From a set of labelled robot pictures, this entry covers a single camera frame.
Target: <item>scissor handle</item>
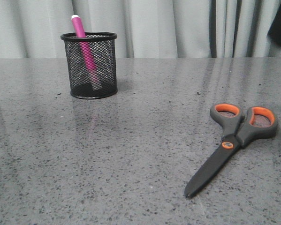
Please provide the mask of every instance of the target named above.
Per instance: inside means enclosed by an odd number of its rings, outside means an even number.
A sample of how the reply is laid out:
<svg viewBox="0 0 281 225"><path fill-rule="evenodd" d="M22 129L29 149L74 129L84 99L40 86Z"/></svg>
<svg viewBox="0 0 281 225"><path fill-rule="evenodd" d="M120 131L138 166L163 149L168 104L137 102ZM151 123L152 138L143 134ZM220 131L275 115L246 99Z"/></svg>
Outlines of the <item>scissor handle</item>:
<svg viewBox="0 0 281 225"><path fill-rule="evenodd" d="M270 124L267 127L257 127L254 125L256 115L266 117ZM248 109L246 120L236 135L237 140L243 148L251 141L260 138L274 137L278 130L278 120L275 114L264 107L253 106Z"/></svg>
<svg viewBox="0 0 281 225"><path fill-rule="evenodd" d="M210 115L223 127L222 140L229 135L235 136L244 119L244 114L238 106L227 103L213 105L210 109Z"/></svg>

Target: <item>mesh cup rim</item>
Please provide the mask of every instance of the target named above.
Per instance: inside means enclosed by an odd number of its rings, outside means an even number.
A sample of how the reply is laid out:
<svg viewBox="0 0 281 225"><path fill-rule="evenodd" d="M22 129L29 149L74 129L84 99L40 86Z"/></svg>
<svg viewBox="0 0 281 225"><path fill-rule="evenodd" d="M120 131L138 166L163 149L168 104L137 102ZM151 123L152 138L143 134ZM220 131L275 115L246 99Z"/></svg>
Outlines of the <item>mesh cup rim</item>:
<svg viewBox="0 0 281 225"><path fill-rule="evenodd" d="M104 37L76 37L76 33L67 33L60 36L63 41L71 42L98 42L117 39L117 34L110 32L85 32L86 35L103 35Z"/></svg>

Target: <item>scissor pivot screw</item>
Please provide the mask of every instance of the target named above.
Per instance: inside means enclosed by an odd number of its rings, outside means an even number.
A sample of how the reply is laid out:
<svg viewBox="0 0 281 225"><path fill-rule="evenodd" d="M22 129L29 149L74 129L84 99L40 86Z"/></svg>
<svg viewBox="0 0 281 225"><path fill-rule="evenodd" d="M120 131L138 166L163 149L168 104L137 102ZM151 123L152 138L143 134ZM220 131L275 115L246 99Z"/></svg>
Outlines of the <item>scissor pivot screw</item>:
<svg viewBox="0 0 281 225"><path fill-rule="evenodd" d="M232 149L233 148L233 144L231 142L223 142L221 145L225 149Z"/></svg>

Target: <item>speckled stone surface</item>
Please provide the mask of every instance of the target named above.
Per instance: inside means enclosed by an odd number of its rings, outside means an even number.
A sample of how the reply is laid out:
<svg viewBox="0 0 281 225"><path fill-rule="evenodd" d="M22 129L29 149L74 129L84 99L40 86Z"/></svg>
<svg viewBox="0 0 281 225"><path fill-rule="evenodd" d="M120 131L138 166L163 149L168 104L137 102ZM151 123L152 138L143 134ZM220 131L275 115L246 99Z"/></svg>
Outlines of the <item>speckled stone surface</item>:
<svg viewBox="0 0 281 225"><path fill-rule="evenodd" d="M77 99L65 59L0 60L0 225L281 225L281 58L117 59L117 81ZM279 133L185 199L222 102L273 109Z"/></svg>

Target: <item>scissor blade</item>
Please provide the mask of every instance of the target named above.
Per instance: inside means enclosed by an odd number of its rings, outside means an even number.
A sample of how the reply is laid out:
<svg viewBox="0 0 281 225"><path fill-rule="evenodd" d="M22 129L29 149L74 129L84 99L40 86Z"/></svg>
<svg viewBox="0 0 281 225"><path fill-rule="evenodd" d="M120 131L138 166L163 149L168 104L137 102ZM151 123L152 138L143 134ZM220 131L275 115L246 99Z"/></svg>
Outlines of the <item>scissor blade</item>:
<svg viewBox="0 0 281 225"><path fill-rule="evenodd" d="M234 137L225 138L223 142L233 143L233 148L225 149L222 145L217 148L186 185L184 191L186 198L193 198L202 190L240 147Z"/></svg>

